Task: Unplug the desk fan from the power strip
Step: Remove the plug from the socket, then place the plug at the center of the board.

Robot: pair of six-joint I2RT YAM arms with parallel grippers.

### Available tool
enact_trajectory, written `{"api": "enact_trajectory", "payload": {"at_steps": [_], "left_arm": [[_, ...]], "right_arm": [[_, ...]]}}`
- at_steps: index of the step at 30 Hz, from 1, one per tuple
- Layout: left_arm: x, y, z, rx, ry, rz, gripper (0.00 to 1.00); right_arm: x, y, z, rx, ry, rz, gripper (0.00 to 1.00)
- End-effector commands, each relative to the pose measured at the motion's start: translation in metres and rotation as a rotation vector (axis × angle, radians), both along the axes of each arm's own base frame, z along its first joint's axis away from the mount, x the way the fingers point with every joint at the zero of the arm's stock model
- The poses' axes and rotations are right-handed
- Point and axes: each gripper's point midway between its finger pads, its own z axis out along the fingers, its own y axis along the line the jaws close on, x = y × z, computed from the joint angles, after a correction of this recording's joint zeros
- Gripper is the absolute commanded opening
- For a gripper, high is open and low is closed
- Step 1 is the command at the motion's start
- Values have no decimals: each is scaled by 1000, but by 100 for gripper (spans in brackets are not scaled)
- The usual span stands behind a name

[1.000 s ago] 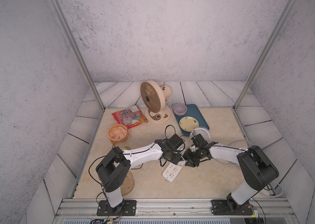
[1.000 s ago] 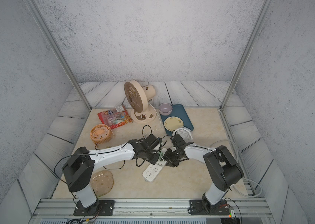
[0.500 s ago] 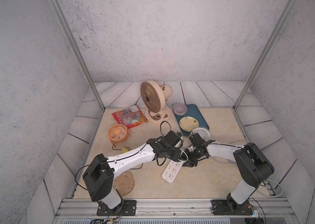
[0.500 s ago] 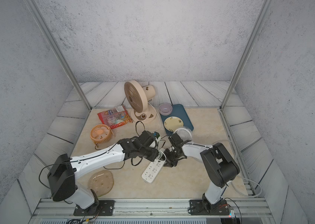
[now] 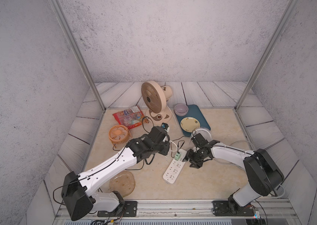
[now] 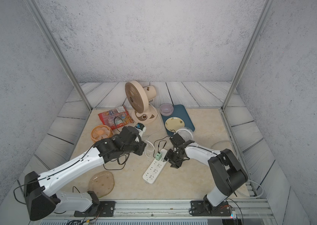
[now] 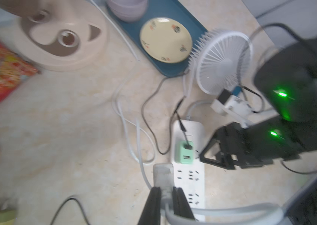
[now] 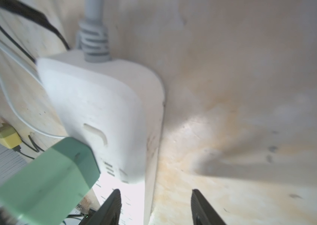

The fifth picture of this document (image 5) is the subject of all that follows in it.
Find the green usb plug adapter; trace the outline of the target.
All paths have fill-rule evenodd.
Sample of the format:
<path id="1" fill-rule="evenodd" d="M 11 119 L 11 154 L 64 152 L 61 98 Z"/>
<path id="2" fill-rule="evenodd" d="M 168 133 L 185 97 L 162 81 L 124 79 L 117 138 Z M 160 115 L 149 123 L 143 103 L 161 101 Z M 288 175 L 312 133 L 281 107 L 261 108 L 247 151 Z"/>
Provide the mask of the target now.
<path id="1" fill-rule="evenodd" d="M 181 153 L 180 152 L 177 152 L 176 154 L 175 154 L 175 156 L 174 156 L 174 160 L 179 160 L 180 159 L 180 157 L 181 157 Z"/>

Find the white power strip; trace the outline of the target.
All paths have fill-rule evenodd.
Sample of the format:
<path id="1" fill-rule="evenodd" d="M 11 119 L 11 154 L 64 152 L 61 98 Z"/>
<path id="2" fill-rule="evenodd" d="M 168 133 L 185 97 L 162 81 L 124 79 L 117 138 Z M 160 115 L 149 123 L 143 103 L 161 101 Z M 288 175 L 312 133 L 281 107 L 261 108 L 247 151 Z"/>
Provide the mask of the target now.
<path id="1" fill-rule="evenodd" d="M 183 169 L 186 161 L 184 161 L 187 151 L 184 149 L 180 149 L 179 152 L 181 153 L 180 159 L 172 160 L 170 165 L 168 166 L 167 170 L 163 174 L 163 180 L 168 184 L 174 184 L 177 180 L 181 170 Z"/>

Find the red snack bag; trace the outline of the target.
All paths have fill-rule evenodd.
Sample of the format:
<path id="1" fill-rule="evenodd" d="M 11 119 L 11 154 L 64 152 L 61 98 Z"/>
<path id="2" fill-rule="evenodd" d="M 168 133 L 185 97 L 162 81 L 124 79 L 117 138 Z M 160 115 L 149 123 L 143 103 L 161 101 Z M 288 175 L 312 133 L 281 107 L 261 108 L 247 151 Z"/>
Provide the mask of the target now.
<path id="1" fill-rule="evenodd" d="M 141 126 L 144 123 L 148 123 L 148 119 L 144 119 L 144 114 L 139 106 L 132 106 L 129 109 L 125 109 L 120 112 L 112 114 L 115 120 L 128 129 L 133 129 Z"/>

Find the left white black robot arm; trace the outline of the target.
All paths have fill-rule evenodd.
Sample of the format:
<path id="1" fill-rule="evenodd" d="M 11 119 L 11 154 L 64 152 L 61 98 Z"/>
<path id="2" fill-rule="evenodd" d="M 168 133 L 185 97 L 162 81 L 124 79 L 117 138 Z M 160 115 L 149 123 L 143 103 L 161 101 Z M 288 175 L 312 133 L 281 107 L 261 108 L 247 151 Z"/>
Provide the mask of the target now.
<path id="1" fill-rule="evenodd" d="M 148 134 L 132 139 L 114 156 L 100 165 L 75 174 L 65 176 L 62 199 L 72 221 L 82 219 L 91 212 L 108 213 L 109 217 L 124 214 L 125 201 L 118 191 L 99 192 L 107 181 L 139 162 L 147 163 L 157 153 L 166 156 L 169 151 L 169 125 L 162 123 L 152 127 Z"/>

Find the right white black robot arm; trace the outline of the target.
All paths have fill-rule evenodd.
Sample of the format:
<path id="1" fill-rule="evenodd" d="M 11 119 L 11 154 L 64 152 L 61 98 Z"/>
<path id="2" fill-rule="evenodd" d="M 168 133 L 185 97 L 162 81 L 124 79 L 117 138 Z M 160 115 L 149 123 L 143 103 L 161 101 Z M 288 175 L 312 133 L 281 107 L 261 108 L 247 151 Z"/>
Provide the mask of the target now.
<path id="1" fill-rule="evenodd" d="M 252 201 L 269 195 L 284 180 L 281 170 L 263 149 L 245 151 L 220 141 L 207 141 L 201 134 L 191 140 L 195 149 L 188 150 L 183 160 L 189 161 L 190 167 L 199 169 L 206 161 L 223 159 L 243 169 L 248 177 L 248 184 L 230 195 L 225 201 L 226 209 L 220 209 L 218 213 L 239 215 Z"/>

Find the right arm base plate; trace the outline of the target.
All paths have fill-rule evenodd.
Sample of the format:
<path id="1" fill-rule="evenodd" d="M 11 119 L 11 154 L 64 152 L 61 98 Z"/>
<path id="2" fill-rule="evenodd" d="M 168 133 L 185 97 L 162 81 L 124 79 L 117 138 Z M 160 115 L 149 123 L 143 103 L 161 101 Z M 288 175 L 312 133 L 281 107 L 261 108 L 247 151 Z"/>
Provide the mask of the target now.
<path id="1" fill-rule="evenodd" d="M 256 211 L 253 206 L 240 206 L 235 201 L 212 201 L 213 215 L 218 217 L 253 217 Z"/>

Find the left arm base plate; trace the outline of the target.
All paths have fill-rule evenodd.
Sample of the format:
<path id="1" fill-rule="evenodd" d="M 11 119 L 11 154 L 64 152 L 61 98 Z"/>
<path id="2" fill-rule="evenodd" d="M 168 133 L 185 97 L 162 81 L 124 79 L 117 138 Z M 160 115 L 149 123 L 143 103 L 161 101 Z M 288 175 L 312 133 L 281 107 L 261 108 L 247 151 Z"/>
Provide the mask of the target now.
<path id="1" fill-rule="evenodd" d="M 119 203 L 119 205 L 112 211 L 99 211 L 97 212 L 98 217 L 135 217 L 137 215 L 137 201 L 125 201 Z"/>

